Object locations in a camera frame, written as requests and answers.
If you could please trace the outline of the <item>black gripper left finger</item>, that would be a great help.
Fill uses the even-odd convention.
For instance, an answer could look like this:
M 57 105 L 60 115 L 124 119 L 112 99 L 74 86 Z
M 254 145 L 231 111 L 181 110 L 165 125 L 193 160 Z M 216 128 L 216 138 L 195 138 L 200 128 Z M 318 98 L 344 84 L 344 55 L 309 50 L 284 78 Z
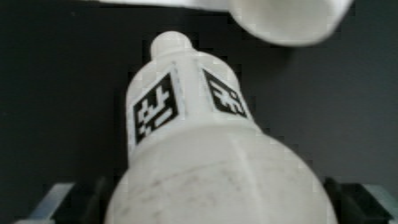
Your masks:
M 25 218 L 14 224 L 103 224 L 108 181 L 58 182 Z

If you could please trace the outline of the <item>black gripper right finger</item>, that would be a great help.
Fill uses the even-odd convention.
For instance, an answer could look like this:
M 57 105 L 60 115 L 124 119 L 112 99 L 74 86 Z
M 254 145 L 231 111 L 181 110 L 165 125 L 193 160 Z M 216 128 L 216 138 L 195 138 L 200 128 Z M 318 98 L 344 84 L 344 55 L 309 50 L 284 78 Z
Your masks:
M 398 198 L 376 184 L 341 183 L 325 178 L 339 224 L 398 224 Z

